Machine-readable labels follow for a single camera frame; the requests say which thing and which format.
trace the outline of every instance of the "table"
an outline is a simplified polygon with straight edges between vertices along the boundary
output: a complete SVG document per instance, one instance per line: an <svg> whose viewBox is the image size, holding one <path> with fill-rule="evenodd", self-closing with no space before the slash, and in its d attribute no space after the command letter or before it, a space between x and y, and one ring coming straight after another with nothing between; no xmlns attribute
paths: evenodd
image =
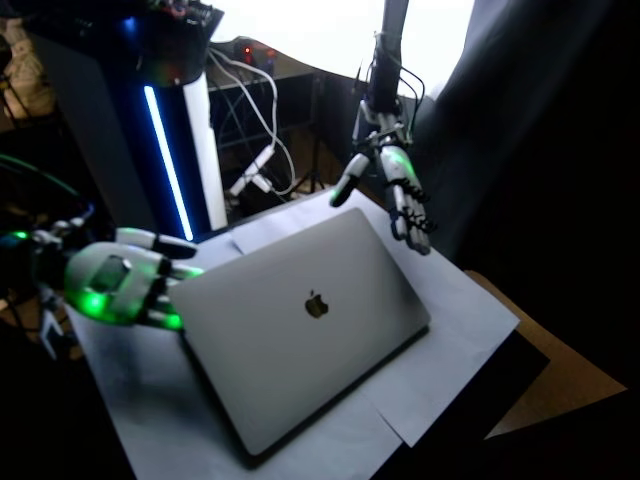
<svg viewBox="0 0 640 480"><path fill-rule="evenodd" d="M328 207L328 195L294 202L210 239L192 263L214 268L339 213ZM524 340L509 337L517 320L497 300L437 252L417 260L391 238L386 213L359 192L344 208L353 207L363 210L414 286L427 282L429 288L417 292L432 314L431 331L260 464L243 455L182 337L141 326L101 325L70 312L139 478L341 479L368 478L376 471L379 478L392 477L434 445L452 445L460 436L482 438L535 378L544 361ZM429 266L421 278L424 272L410 267L419 261ZM505 395L501 383L521 373L517 361L523 352L538 361L523 364L524 375L506 386ZM489 370L481 370L490 358ZM474 375L480 383L470 382Z"/></svg>

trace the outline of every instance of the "tabletop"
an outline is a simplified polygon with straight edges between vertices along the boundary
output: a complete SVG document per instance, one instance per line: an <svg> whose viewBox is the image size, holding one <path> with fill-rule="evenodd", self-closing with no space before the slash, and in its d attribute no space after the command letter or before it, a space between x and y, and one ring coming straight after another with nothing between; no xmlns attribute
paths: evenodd
<svg viewBox="0 0 640 480"><path fill-rule="evenodd" d="M207 240L191 262L215 268L339 214L328 195ZM431 330L259 463L243 453L183 337L70 313L138 478L368 478L419 442L511 334L517 319L506 308L437 252L417 257L395 242L377 205L354 192L343 208L365 213L430 311Z"/></svg>

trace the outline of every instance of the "blue led strip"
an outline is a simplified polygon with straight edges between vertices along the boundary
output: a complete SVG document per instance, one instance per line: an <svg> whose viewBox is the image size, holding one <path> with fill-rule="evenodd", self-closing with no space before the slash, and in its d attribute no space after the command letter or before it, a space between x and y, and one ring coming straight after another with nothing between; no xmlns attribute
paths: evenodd
<svg viewBox="0 0 640 480"><path fill-rule="evenodd" d="M173 192L173 198L176 201L176 207L178 208L180 222L182 222L184 238L187 240L193 240L193 233L191 232L191 225L189 224L189 216L187 215L187 209L184 207L184 201L182 200L180 184L178 183L176 171L173 168L173 159L171 158L171 152L169 151L169 144L167 143L167 137L164 133L164 126L162 125L160 111L158 110L158 102L156 101L156 95L153 88L144 87L144 95L147 97L147 105L149 105L151 121L153 122L153 128L156 131L158 144L160 145L160 153L162 154L162 160L164 161L164 168L167 171L169 184L171 185L171 191Z"/></svg>

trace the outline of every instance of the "beige fabric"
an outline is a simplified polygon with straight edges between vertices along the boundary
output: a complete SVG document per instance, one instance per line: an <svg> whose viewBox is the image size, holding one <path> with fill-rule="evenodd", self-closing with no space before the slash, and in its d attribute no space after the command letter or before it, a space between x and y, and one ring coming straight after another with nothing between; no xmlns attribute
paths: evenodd
<svg viewBox="0 0 640 480"><path fill-rule="evenodd" d="M11 46L13 55L4 74L28 113L32 117L51 114L55 106L55 95L47 83L44 67L33 50L33 44L22 28L22 19L0 22L0 34ZM27 112L24 111L11 89L4 89L3 94L15 118L28 118Z"/></svg>

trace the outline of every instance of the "laptop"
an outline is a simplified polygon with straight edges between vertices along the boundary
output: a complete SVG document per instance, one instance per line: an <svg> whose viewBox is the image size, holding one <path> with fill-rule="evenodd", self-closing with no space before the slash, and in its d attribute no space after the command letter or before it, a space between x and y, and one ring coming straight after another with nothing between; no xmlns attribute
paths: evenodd
<svg viewBox="0 0 640 480"><path fill-rule="evenodd" d="M359 209L185 280L169 296L252 455L430 319Z"/></svg>

